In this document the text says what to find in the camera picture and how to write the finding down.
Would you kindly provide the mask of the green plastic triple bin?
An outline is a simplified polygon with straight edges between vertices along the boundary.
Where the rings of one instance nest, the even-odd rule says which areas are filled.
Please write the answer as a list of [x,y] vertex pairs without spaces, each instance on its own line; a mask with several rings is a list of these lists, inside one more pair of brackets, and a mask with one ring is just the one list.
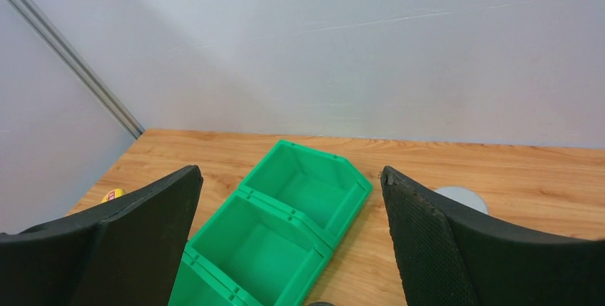
[[372,192],[346,158],[278,141],[187,242],[171,305],[301,305]]

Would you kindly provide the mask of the silver lid spice jar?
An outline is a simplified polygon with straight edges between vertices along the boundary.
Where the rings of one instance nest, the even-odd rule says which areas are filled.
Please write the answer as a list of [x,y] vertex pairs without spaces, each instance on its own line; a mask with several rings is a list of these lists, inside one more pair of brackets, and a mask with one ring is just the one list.
[[477,193],[468,188],[451,185],[438,188],[435,192],[481,213],[489,214],[485,201]]

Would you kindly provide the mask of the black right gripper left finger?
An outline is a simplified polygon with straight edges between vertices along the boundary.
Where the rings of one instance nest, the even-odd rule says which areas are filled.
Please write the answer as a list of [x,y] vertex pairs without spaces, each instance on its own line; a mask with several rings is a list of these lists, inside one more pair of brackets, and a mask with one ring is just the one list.
[[1,234],[3,305],[167,305],[198,206],[196,165],[89,209]]

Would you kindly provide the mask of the aluminium corner frame post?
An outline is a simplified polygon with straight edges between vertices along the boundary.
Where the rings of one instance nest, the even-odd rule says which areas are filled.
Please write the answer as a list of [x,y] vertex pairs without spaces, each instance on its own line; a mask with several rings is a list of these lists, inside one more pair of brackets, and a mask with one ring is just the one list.
[[33,0],[7,1],[134,138],[139,138],[145,132],[145,128],[140,122],[136,120],[133,114],[102,81],[98,74],[96,74],[92,67]]

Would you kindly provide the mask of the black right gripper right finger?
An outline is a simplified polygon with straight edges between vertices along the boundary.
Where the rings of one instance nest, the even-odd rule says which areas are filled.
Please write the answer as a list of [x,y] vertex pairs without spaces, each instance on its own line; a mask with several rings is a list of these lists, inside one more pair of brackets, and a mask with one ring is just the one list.
[[392,166],[380,176],[408,305],[602,305],[604,241],[500,220]]

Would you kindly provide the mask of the yellow cap sauce bottle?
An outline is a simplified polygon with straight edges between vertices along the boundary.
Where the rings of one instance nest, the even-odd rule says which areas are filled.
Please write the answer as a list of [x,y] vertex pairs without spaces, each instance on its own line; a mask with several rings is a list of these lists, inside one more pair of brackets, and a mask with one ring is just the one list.
[[116,198],[119,198],[119,197],[124,196],[126,194],[127,194],[127,192],[124,189],[122,189],[122,188],[116,188],[116,189],[113,189],[113,190],[109,191],[107,194],[105,194],[103,196],[101,202],[102,203],[106,203],[108,201],[115,200]]

